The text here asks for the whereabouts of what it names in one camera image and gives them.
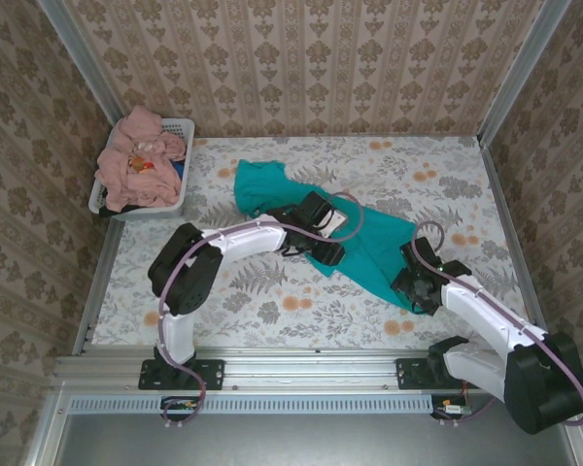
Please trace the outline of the white plastic laundry basket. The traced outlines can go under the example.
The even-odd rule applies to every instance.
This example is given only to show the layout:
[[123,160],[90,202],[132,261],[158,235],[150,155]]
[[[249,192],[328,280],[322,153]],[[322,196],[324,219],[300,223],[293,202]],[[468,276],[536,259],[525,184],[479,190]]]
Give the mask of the white plastic laundry basket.
[[[195,125],[189,118],[183,117],[163,117],[161,126],[164,131],[170,132],[182,138],[186,146],[186,170],[182,180],[182,186],[178,201],[167,207],[160,208],[141,208],[128,214],[112,216],[118,221],[133,221],[149,218],[173,218],[179,217],[183,213],[186,191],[188,187],[189,165],[191,162],[191,152],[194,140]],[[98,216],[98,210],[106,205],[106,187],[99,181],[94,180],[91,192],[88,198],[88,209],[94,215]]]

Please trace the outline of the teal t-shirt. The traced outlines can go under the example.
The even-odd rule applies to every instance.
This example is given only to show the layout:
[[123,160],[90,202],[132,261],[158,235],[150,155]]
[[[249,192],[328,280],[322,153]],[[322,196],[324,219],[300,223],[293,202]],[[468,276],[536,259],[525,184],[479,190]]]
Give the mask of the teal t-shirt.
[[[311,191],[329,196],[318,186],[288,179],[281,162],[239,162],[234,197],[238,210],[245,216],[255,217],[270,209],[298,204]],[[325,266],[314,258],[309,261],[323,275],[329,277],[338,272],[395,305],[391,284],[405,268],[400,247],[412,239],[415,224],[368,207],[362,211],[364,218],[360,218],[358,206],[342,198],[334,199],[332,205],[348,218],[348,224],[335,234],[337,237],[351,234],[359,223],[360,232],[343,243],[345,255],[338,265]]]

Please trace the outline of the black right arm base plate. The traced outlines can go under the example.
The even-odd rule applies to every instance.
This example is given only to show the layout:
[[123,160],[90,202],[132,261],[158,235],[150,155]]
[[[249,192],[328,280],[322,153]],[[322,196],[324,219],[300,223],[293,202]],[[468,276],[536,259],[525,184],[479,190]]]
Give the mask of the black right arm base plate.
[[435,376],[425,358],[398,358],[394,361],[398,388],[401,390],[455,391],[464,388],[479,390],[479,387],[454,377]]

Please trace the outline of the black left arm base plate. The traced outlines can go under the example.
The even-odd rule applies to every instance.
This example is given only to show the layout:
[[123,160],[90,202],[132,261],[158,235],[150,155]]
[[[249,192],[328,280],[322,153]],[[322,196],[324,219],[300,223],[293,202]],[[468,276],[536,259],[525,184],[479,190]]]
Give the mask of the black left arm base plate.
[[[196,359],[190,369],[211,390],[223,388],[224,361],[221,359]],[[198,390],[199,382],[185,371],[168,365],[163,360],[148,359],[141,365],[138,388],[140,390]]]

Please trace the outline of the floral table cover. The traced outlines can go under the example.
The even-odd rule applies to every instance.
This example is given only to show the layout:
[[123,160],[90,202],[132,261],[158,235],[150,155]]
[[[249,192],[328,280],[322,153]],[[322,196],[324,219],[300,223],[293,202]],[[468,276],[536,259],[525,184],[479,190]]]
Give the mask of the floral table cover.
[[[193,144],[182,220],[222,228],[242,220],[233,195],[241,161],[280,161],[286,176],[427,232],[444,260],[459,260],[503,304],[528,316],[482,151],[473,137],[297,137],[198,139]],[[147,272],[180,225],[176,218],[127,222],[91,341],[154,345],[157,300]],[[325,276],[301,256],[255,255],[221,268],[198,310],[201,347],[425,349],[475,332],[451,312],[415,316],[338,273]]]

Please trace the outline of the grey metal base panel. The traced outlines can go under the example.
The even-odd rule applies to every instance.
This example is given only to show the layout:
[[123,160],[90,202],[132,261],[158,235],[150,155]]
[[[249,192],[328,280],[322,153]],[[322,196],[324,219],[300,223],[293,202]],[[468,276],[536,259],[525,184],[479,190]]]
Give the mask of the grey metal base panel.
[[536,436],[494,404],[456,426],[428,415],[76,415],[51,395],[24,466],[583,466],[583,427]]

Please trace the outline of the aluminium frame post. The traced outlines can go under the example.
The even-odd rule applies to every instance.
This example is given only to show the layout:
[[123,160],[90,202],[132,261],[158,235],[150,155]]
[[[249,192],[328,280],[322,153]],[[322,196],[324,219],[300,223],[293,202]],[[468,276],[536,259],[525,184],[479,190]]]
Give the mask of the aluminium frame post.
[[527,37],[517,52],[489,111],[482,121],[477,133],[481,148],[488,147],[500,130],[536,63],[562,21],[570,2],[571,0],[544,0]]
[[123,116],[118,95],[103,73],[93,48],[62,0],[38,0],[42,10],[78,67],[96,102],[111,124]]

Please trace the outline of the aluminium mounting rail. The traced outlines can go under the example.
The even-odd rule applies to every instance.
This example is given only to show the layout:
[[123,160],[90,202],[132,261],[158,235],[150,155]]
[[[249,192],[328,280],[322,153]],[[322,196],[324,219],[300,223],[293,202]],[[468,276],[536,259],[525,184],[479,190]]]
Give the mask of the aluminium mounting rail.
[[[153,350],[90,346],[56,360],[50,390],[137,394],[140,370]],[[199,348],[199,359],[224,361],[219,394],[387,394],[398,392],[395,363],[424,358],[414,349]]]

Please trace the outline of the pink t-shirt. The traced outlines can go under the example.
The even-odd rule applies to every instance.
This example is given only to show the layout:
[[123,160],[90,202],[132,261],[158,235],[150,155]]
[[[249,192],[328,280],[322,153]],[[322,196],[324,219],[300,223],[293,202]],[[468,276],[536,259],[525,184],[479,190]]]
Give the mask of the pink t-shirt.
[[175,168],[186,159],[184,139],[162,128],[162,117],[134,107],[114,128],[97,158],[95,178],[106,188],[105,207],[165,208],[179,201],[182,178]]

